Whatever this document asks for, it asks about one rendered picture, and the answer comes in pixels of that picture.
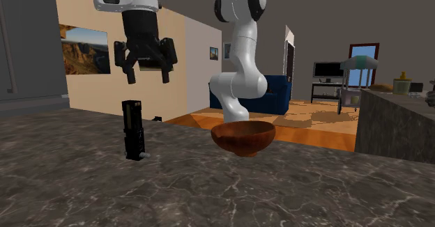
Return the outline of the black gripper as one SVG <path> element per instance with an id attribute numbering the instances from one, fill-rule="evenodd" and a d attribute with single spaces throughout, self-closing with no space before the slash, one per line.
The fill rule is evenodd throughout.
<path id="1" fill-rule="evenodd" d="M 160 64 L 162 82 L 169 83 L 169 73 L 173 70 L 173 64 L 178 63 L 178 58 L 173 39 L 158 38 L 156 13 L 149 10 L 125 10 L 121 14 L 127 43 L 114 42 L 115 65 L 122 68 L 129 84 L 135 84 L 133 66 L 137 59 L 145 58 Z"/>

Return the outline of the black upright rectangular device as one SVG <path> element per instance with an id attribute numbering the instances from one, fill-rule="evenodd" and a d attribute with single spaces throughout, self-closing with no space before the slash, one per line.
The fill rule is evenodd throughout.
<path id="1" fill-rule="evenodd" d="M 122 101 L 122 108 L 125 157 L 135 161 L 150 158 L 151 155 L 145 151 L 141 102 L 139 100 L 125 100 Z"/>

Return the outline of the brown wooden bowl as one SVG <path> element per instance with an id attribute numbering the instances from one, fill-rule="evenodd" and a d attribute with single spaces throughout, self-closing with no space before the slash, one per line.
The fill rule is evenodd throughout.
<path id="1" fill-rule="evenodd" d="M 211 130 L 213 141 L 221 149 L 239 157 L 256 156 L 271 144 L 275 133 L 274 124 L 259 120 L 223 123 Z"/>

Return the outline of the grey refrigerator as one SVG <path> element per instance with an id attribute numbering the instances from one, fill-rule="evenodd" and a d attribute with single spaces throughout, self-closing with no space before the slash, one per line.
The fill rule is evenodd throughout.
<path id="1" fill-rule="evenodd" d="M 0 117 L 69 106 L 56 0 L 0 0 Z"/>

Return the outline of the blue sofa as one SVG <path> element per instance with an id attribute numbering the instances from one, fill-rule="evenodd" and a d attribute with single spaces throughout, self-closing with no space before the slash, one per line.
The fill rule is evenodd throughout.
<path id="1" fill-rule="evenodd" d="M 209 88 L 211 107 L 222 108 L 226 123 L 248 120 L 250 112 L 280 115 L 289 108 L 291 84 L 282 75 L 223 72 L 211 77 Z"/>

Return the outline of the dark doorway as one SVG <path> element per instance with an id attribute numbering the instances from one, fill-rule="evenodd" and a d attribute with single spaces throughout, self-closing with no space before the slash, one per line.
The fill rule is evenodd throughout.
<path id="1" fill-rule="evenodd" d="M 288 40 L 286 40 L 285 43 L 286 54 L 284 60 L 284 70 L 287 76 L 287 81 L 291 83 L 293 81 L 295 47 Z"/>

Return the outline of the black television stand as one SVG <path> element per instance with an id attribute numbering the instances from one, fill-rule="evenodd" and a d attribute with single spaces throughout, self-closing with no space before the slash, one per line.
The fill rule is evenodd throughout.
<path id="1" fill-rule="evenodd" d="M 338 100 L 339 89 L 342 82 L 312 82 L 310 102 L 314 100 Z"/>

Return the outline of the black television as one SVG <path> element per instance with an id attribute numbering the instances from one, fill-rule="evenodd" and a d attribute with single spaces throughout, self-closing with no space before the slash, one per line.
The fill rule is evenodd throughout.
<path id="1" fill-rule="evenodd" d="M 340 62 L 315 62 L 313 67 L 313 77 L 343 77 L 344 71 L 340 66 Z"/>

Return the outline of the pale popcorn cart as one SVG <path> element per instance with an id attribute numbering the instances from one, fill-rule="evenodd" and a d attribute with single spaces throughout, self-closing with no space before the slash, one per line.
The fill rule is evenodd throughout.
<path id="1" fill-rule="evenodd" d="M 375 70 L 379 62 L 369 56 L 354 56 L 340 63 L 340 69 L 344 71 L 343 83 L 337 91 L 338 107 L 337 113 L 341 114 L 343 107 L 351 107 L 357 110 L 360 107 L 362 94 L 362 75 L 363 70 Z M 357 88 L 349 87 L 349 75 L 351 70 L 360 70 L 359 84 Z"/>

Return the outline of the red-framed window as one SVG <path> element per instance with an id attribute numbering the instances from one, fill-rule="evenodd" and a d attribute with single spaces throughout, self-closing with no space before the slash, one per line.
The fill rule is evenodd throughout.
<path id="1" fill-rule="evenodd" d="M 379 43 L 365 43 L 350 45 L 349 56 L 369 56 L 377 59 L 379 56 Z M 362 86 L 366 86 L 367 76 L 369 76 L 368 86 L 374 83 L 376 70 L 351 70 L 349 73 L 349 86 L 358 86 L 361 81 Z"/>

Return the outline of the tan bread loaf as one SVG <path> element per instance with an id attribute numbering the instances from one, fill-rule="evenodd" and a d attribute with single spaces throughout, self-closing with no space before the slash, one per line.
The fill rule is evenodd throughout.
<path id="1" fill-rule="evenodd" d="M 384 93 L 391 93 L 393 90 L 393 85 L 390 84 L 372 84 L 369 89 L 371 91 L 378 91 Z"/>

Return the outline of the grey marble counter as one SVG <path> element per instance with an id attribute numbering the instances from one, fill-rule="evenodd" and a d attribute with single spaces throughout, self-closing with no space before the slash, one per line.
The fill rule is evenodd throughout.
<path id="1" fill-rule="evenodd" d="M 423 97 L 363 90 L 354 151 L 435 164 L 435 107 Z"/>

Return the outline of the yellow-green lidded jar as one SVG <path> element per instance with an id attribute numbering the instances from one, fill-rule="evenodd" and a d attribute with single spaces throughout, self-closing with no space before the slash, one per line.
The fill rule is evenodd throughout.
<path id="1" fill-rule="evenodd" d="M 399 78 L 393 80 L 392 93 L 396 95 L 407 95 L 411 86 L 412 79 L 406 77 L 405 71 L 402 71 Z"/>

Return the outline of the large canyon wall picture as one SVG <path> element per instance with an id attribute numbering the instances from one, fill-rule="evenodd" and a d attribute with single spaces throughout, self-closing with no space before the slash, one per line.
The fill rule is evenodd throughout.
<path id="1" fill-rule="evenodd" d="M 59 25 L 67 75 L 109 74 L 107 33 L 66 24 Z"/>

